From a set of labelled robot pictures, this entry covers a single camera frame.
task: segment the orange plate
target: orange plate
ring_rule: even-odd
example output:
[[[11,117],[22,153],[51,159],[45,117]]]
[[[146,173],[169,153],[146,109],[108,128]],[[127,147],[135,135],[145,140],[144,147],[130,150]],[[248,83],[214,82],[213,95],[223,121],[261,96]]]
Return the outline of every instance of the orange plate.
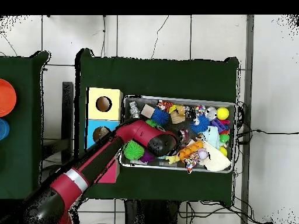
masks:
[[[9,114],[16,104],[16,92],[6,80],[0,79],[0,117]]]

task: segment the purple toy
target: purple toy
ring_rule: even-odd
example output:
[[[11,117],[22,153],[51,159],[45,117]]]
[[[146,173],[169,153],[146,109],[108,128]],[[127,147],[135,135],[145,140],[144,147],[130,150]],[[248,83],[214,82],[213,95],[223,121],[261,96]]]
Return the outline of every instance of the purple toy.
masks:
[[[226,127],[224,124],[222,124],[219,119],[215,118],[212,122],[211,122],[212,126],[216,126],[218,128],[218,132],[222,132],[226,130]]]
[[[144,151],[143,156],[139,159],[141,162],[151,162],[153,161],[155,158],[150,155],[148,152]]]

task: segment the orange toy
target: orange toy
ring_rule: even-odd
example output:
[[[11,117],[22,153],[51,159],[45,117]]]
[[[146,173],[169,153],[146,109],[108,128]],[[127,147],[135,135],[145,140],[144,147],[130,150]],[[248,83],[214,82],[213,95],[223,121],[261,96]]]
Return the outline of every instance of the orange toy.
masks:
[[[201,140],[198,140],[197,142],[183,148],[178,153],[180,160],[184,162],[184,158],[189,157],[193,152],[197,151],[198,149],[203,147],[203,142]]]

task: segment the white wall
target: white wall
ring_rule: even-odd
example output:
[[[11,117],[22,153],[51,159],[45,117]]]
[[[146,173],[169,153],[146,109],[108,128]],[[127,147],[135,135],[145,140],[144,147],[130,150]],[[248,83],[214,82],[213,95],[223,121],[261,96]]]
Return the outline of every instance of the white wall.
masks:
[[[252,129],[299,131],[299,36],[280,16],[255,15]],[[257,219],[299,224],[299,135],[254,133],[249,203]]]

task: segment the yellow block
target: yellow block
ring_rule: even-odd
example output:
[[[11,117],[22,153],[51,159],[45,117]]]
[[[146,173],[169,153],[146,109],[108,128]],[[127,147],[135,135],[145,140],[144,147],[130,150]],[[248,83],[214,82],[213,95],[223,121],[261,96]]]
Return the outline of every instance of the yellow block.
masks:
[[[107,97],[111,102],[108,111],[98,110],[98,98],[101,97]],[[90,87],[88,91],[88,118],[90,120],[120,120],[122,99],[123,93],[118,89]]]

